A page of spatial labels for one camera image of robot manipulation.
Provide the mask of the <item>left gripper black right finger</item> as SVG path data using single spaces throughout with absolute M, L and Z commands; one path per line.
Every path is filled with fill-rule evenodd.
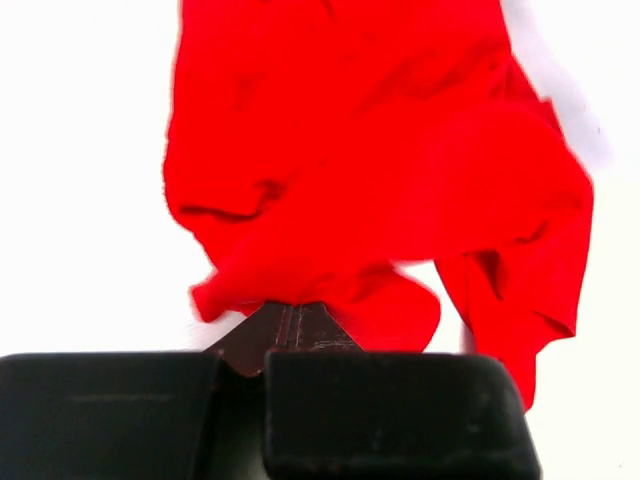
M 265 359 L 263 462 L 273 479 L 538 479 L 504 366 L 357 348 L 321 304 L 289 306 Z

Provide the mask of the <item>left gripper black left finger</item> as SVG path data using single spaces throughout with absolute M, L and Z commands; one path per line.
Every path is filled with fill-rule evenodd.
M 268 304 L 204 352 L 14 354 L 1 360 L 5 479 L 263 479 Z

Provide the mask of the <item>red t-shirt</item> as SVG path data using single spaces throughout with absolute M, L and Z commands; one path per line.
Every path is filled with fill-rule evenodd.
M 163 173 L 214 265 L 201 320 L 324 303 L 366 350 L 420 352 L 440 305 L 526 406 L 576 331 L 593 186 L 496 1 L 185 1 Z

